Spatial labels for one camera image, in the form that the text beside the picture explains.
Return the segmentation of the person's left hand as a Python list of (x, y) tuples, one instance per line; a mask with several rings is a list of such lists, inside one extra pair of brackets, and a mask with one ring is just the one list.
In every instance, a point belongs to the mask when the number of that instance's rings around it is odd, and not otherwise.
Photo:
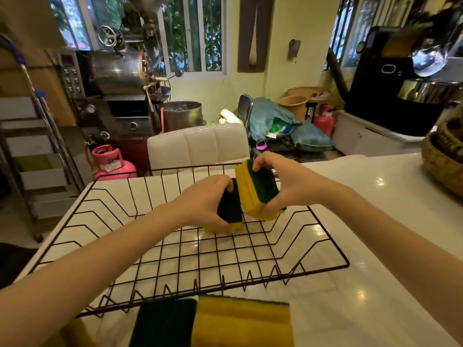
[(184, 190), (171, 202), (179, 227), (203, 228), (205, 216), (218, 216), (217, 208), (225, 190), (233, 190), (233, 182), (228, 175), (206, 177)]

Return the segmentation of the person's right hand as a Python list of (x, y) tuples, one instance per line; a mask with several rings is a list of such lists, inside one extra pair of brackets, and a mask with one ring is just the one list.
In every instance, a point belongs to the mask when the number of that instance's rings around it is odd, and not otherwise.
[(344, 186), (328, 179), (300, 163), (266, 151), (253, 163), (253, 171), (275, 169), (280, 179), (280, 191), (290, 192), (290, 206), (330, 205)]

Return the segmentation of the person's left forearm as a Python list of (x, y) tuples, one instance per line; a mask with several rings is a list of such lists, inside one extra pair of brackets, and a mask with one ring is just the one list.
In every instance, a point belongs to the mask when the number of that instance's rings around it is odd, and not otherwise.
[(58, 333), (181, 226), (177, 206), (174, 201), (158, 206), (0, 290), (0, 347), (39, 347)]

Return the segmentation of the person's right forearm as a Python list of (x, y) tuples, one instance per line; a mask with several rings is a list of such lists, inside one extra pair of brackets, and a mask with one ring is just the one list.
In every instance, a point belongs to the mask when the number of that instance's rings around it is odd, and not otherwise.
[(320, 204), (339, 217), (441, 327), (463, 347), (463, 261), (357, 192), (327, 180)]

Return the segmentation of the blue bag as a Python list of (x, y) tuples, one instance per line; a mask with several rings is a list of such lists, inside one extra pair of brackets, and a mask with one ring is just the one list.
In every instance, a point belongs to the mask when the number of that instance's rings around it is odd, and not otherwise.
[(296, 126), (289, 134), (295, 150), (321, 153), (333, 150), (335, 142), (315, 127), (309, 120)]
[(250, 138), (255, 142), (264, 141), (270, 132), (275, 118), (292, 126), (300, 125), (300, 122), (291, 111), (276, 102), (263, 97), (253, 99), (253, 107), (248, 124)]

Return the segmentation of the green white plastic bag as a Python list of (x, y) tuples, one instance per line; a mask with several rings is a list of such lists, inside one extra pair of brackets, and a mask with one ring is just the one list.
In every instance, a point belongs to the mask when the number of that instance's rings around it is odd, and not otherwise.
[(266, 137), (275, 140), (282, 136), (289, 135), (294, 129), (294, 124), (287, 123), (278, 117), (274, 117)]

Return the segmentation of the red gas cylinder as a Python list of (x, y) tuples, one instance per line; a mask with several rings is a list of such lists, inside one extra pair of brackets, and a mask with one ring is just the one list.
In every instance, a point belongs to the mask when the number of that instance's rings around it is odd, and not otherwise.
[(318, 113), (312, 119), (312, 124), (329, 138), (333, 135), (335, 119), (333, 111), (335, 106), (330, 104), (321, 104)]

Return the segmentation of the small wicker basket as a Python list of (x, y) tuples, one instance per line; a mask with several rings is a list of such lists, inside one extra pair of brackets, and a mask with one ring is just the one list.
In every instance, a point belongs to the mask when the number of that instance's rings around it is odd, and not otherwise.
[(279, 99), (277, 103), (281, 107), (289, 110), (300, 123), (304, 123), (306, 121), (307, 98), (305, 96), (289, 95)]

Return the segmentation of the black chair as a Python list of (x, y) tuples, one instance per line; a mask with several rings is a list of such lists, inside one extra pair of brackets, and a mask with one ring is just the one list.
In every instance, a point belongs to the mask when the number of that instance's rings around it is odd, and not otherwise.
[(248, 139), (251, 136), (250, 120), (251, 120), (251, 115), (252, 115), (253, 104), (254, 104), (254, 101), (249, 95), (242, 94), (239, 98), (238, 107), (236, 110), (236, 116), (237, 118), (240, 119), (240, 121), (242, 121), (246, 129), (246, 134), (247, 134)]

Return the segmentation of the stainless steel drum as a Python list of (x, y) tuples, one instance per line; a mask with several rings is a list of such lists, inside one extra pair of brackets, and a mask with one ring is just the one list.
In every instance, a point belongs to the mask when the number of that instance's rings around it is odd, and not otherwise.
[(161, 125), (163, 133), (205, 125), (202, 104), (195, 101), (165, 102)]

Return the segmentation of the pink gas cylinder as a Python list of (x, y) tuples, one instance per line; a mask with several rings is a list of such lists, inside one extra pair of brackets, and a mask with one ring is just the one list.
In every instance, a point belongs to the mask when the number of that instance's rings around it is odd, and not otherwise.
[(101, 145), (91, 151), (96, 163), (93, 181), (131, 179), (137, 177), (136, 166), (124, 160), (121, 151), (112, 145)]

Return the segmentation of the black roaster machine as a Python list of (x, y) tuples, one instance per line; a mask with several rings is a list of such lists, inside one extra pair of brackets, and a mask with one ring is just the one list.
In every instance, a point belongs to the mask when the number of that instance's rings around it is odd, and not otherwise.
[(345, 111), (386, 130), (421, 137), (436, 124), (455, 85), (420, 77), (408, 55), (383, 55), (386, 43), (398, 30), (381, 26), (370, 29)]

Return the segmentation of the steel coffee roaster machine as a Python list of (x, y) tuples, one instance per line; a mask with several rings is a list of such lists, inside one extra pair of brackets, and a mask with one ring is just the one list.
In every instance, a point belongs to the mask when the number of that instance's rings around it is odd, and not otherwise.
[(170, 98), (161, 70), (168, 0), (49, 0), (67, 48), (62, 82), (84, 135), (148, 138), (162, 131)]

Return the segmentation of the metal step ladder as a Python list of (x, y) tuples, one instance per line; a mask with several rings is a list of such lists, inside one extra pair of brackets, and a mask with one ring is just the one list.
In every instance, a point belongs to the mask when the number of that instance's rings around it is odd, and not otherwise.
[(0, 98), (0, 169), (17, 195), (26, 229), (41, 243), (84, 182), (44, 92), (33, 86), (20, 47), (0, 33), (0, 48), (13, 55), (30, 89), (26, 97)]

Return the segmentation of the dark barred window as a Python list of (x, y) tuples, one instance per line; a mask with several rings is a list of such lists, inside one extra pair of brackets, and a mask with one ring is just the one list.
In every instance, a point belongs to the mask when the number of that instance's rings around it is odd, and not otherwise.
[(356, 48), (375, 25), (383, 4), (383, 0), (339, 1), (329, 48), (342, 67), (357, 66), (360, 54)]

